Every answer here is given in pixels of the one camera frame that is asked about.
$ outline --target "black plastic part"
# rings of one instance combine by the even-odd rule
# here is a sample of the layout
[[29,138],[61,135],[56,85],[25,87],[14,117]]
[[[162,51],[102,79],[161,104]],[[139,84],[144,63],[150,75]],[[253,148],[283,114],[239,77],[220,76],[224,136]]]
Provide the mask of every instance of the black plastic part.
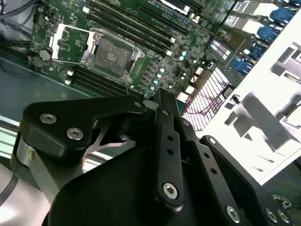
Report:
[[[288,214],[289,223],[281,219],[277,210],[285,213],[283,207],[275,202],[260,184],[211,136],[202,137],[200,142],[210,148],[239,208],[243,208],[246,217],[254,226],[278,225],[292,226],[293,221]],[[277,223],[267,215],[271,210],[277,217]]]
[[[77,164],[91,145],[96,120],[109,117],[112,121],[121,121],[144,112],[145,105],[131,96],[34,103],[23,112],[20,132],[24,141],[36,150],[55,160]],[[55,115],[57,122],[43,123],[40,120],[42,113]],[[81,129],[83,138],[69,139],[66,135],[69,128]]]
[[[100,145],[136,140],[134,148],[69,182],[52,204],[49,226],[293,225],[288,214],[289,223],[281,219],[282,206],[213,137],[197,138],[192,125],[178,116],[174,96],[159,89],[153,101],[158,107],[152,110],[130,96],[26,108],[22,138],[41,156],[60,162],[57,170],[82,159],[95,141],[94,129],[103,133]],[[57,122],[42,123],[41,113],[54,114]],[[83,131],[81,140],[67,137],[72,127]],[[176,188],[176,197],[164,192],[165,183]],[[227,206],[237,211],[239,222],[230,218]]]

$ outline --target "green circuit board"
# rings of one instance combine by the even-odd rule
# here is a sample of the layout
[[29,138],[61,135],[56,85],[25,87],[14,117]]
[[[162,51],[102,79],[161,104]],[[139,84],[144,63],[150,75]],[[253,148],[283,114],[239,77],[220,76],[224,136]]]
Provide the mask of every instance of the green circuit board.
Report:
[[[31,51],[41,72],[95,96],[71,78],[74,67],[128,86],[146,98],[174,94],[201,66],[206,47],[233,2],[183,0],[187,15],[157,0],[47,0],[34,17]],[[46,50],[51,58],[43,58]]]

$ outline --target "cable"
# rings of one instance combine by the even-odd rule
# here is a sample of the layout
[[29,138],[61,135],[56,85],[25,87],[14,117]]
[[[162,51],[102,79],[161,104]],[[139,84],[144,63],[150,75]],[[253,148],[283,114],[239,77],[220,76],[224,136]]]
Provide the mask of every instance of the cable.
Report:
[[20,48],[30,48],[30,41],[0,41],[0,47],[20,47]]
[[30,12],[30,14],[28,15],[28,17],[24,20],[23,23],[19,24],[19,25],[10,25],[11,28],[19,28],[19,27],[23,27],[28,21],[29,19],[31,18],[31,16],[34,14],[36,8],[35,7],[32,7],[32,10]]
[[35,4],[38,0],[30,0],[26,4],[22,5],[20,8],[17,8],[13,11],[10,11],[6,14],[0,15],[0,20],[4,20],[13,16],[16,16],[22,12],[24,12],[27,8],[29,8],[31,5]]
[[[0,12],[0,15],[3,15],[3,12],[4,12],[4,0],[1,0],[1,12]],[[20,29],[20,28],[14,28],[12,26],[15,26],[14,24],[11,24],[9,22],[6,22],[5,20],[1,19],[0,20],[0,23],[2,23],[3,25],[7,25],[7,26],[11,26],[11,29],[21,33],[24,37],[30,39],[31,38],[31,35],[29,33],[27,33],[26,31]]]
[[4,13],[4,0],[1,0],[1,12],[0,15],[3,15]]

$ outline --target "dimm slot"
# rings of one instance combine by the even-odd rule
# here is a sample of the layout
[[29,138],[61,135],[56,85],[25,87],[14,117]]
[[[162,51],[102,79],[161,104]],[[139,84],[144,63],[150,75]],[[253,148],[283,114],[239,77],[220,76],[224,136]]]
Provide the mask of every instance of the dimm slot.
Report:
[[141,19],[139,19],[138,17],[126,12],[125,10],[123,10],[109,2],[90,2],[90,5],[97,6],[102,9],[108,9],[115,16],[119,16],[123,19],[125,19],[124,15],[126,15],[127,20],[130,20],[132,23],[136,24],[140,29],[149,31],[151,33],[155,33],[157,36],[159,36],[163,40],[169,41],[172,38],[171,34],[154,27],[152,24],[141,21]]
[[151,41],[154,45],[158,45],[161,48],[165,48],[165,49],[169,49],[169,47],[172,45],[171,42],[161,42],[160,40],[158,40],[156,37],[152,36],[152,35],[148,35],[143,33],[143,31],[139,30],[139,29],[134,29],[132,28],[130,25],[131,24],[124,24],[123,21],[120,21],[119,19],[115,18],[114,15],[110,15],[107,12],[103,11],[102,9],[94,9],[94,12],[92,12],[92,14],[97,15],[98,17],[107,19],[108,21],[118,24],[119,26],[123,27],[124,30],[127,30],[143,39],[149,40]]
[[99,18],[97,16],[92,16],[92,15],[90,15],[87,18],[91,19],[94,22],[99,23],[99,24],[101,24],[101,25],[103,25],[103,26],[105,26],[105,27],[107,27],[107,28],[109,28],[109,29],[117,32],[117,33],[122,34],[125,38],[129,38],[129,39],[131,39],[133,41],[136,41],[137,43],[139,43],[139,44],[141,44],[141,45],[143,45],[143,46],[145,46],[145,47],[147,47],[147,48],[149,48],[149,49],[151,49],[151,50],[153,50],[153,51],[161,54],[162,56],[166,55],[166,52],[163,49],[159,48],[158,46],[155,46],[155,45],[153,45],[152,43],[150,43],[150,42],[148,42],[146,40],[139,39],[139,37],[134,36],[133,34],[130,34],[130,33],[126,32],[126,31],[123,31],[123,30],[115,27],[110,22],[106,22],[105,20],[103,20],[103,18]]
[[139,6],[139,9],[140,9],[142,12],[147,13],[147,14],[153,16],[153,17],[156,18],[157,20],[159,20],[159,21],[161,21],[161,22],[163,22],[163,23],[165,23],[165,24],[167,24],[167,25],[173,27],[174,29],[176,29],[176,30],[178,30],[179,32],[181,32],[182,34],[185,34],[185,35],[188,34],[188,31],[185,30],[184,28],[182,28],[182,27],[180,27],[180,26],[178,26],[178,25],[172,23],[171,21],[169,21],[169,20],[163,18],[161,15],[159,15],[159,14],[157,14],[157,13],[155,13],[155,12],[149,10],[149,9],[146,8],[145,6],[140,5],[140,6]]

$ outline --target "silver metal part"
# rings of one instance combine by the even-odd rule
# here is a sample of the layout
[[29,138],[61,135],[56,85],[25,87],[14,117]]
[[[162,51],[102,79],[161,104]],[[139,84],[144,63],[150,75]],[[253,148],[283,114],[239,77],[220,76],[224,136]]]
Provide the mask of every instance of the silver metal part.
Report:
[[190,123],[189,123],[186,119],[183,119],[183,123],[184,123],[186,126],[190,126]]
[[[131,81],[130,81],[131,78],[129,78],[129,75],[130,75],[132,69],[134,68],[137,59],[144,58],[145,54],[137,46],[133,45],[132,43],[130,43],[130,42],[128,42],[128,41],[126,41],[126,40],[124,40],[124,39],[122,39],[122,38],[120,38],[120,37],[118,37],[118,36],[116,36],[116,35],[114,35],[110,32],[108,32],[104,29],[91,28],[90,32],[93,32],[94,36],[92,36],[91,40],[90,40],[90,37],[88,38],[88,41],[87,41],[88,43],[93,42],[95,45],[98,45],[98,44],[100,45],[101,40],[102,39],[105,40],[105,37],[109,36],[111,39],[122,42],[123,44],[129,46],[132,49],[132,54],[131,54],[130,59],[133,61],[133,64],[132,64],[131,68],[128,71],[127,70],[124,71],[123,76],[125,76],[125,77],[123,78],[123,76],[122,76],[123,80],[126,80],[127,82],[131,83]],[[89,53],[90,58],[93,58],[95,55],[97,55],[97,53],[92,53],[92,52]],[[109,59],[114,60],[114,55],[110,56]]]
[[56,116],[51,113],[43,113],[40,115],[40,120],[45,124],[53,124],[56,122]]
[[46,49],[42,49],[39,51],[39,56],[43,61],[48,61],[51,59],[51,55],[48,53]]
[[176,199],[178,197],[178,191],[176,187],[170,183],[163,184],[163,191],[170,199]]
[[281,219],[283,219],[284,222],[289,224],[290,220],[288,219],[287,215],[285,215],[281,210],[277,210],[277,211]]
[[227,206],[226,211],[231,220],[233,220],[237,224],[240,222],[239,214],[232,206]]
[[142,108],[142,105],[141,105],[140,103],[138,103],[138,102],[135,102],[134,105],[135,105],[136,107]]
[[[0,164],[0,193],[11,181],[13,173]],[[9,197],[0,207],[1,226],[41,226],[50,210],[50,204],[42,191],[26,183],[20,177]]]
[[102,141],[102,139],[103,139],[105,133],[107,132],[109,126],[110,126],[109,123],[102,124],[101,132],[99,133],[96,141],[90,147],[87,148],[86,154],[90,154],[90,153],[93,153],[93,152],[98,152],[98,151],[100,151],[102,149],[105,149],[107,147],[121,147],[121,146],[124,146],[128,143],[128,141],[125,141],[125,142],[119,142],[119,143],[109,143],[109,144],[105,144],[105,145],[100,145],[100,142]]
[[278,222],[278,221],[277,221],[277,217],[275,216],[275,214],[274,214],[271,210],[267,209],[267,215],[268,215],[268,217],[269,217],[273,222],[275,222],[275,223]]
[[169,116],[169,113],[167,111],[163,110],[162,112],[163,112],[163,114]]
[[[59,49],[60,49],[60,46],[58,45],[58,41],[62,38],[63,32],[64,32],[66,27],[74,29],[74,30],[78,30],[79,32],[86,32],[89,35],[88,36],[88,41],[87,41],[88,48],[84,52],[83,57],[82,57],[81,61],[79,61],[79,62],[61,61],[61,60],[58,59],[58,52],[59,52]],[[51,46],[51,48],[53,50],[52,57],[51,57],[52,60],[59,61],[59,62],[69,62],[69,63],[74,63],[74,64],[84,64],[86,62],[86,59],[88,58],[92,48],[93,48],[93,44],[94,44],[93,36],[94,36],[94,34],[95,34],[95,32],[90,32],[90,31],[87,31],[87,30],[84,30],[84,29],[80,29],[80,28],[65,25],[65,24],[59,24],[58,27],[57,27],[57,32],[54,34],[53,39],[50,39],[51,41],[50,41],[50,44],[49,44],[49,46]]]
[[41,7],[41,6],[40,6],[40,7],[38,7],[38,12],[39,12],[39,13],[42,13],[42,12],[44,12],[44,8],[43,8],[43,7]]
[[93,65],[93,59],[92,58],[87,58],[86,60],[86,67],[91,68]]
[[71,140],[81,140],[84,137],[83,131],[79,128],[69,128],[66,134]]
[[57,165],[27,145],[22,137],[17,148],[18,160],[27,166],[41,191],[52,203],[57,193],[72,179],[83,174],[82,161],[76,166]]
[[212,144],[216,144],[216,141],[215,140],[213,140],[212,138],[209,138],[209,141],[212,143]]

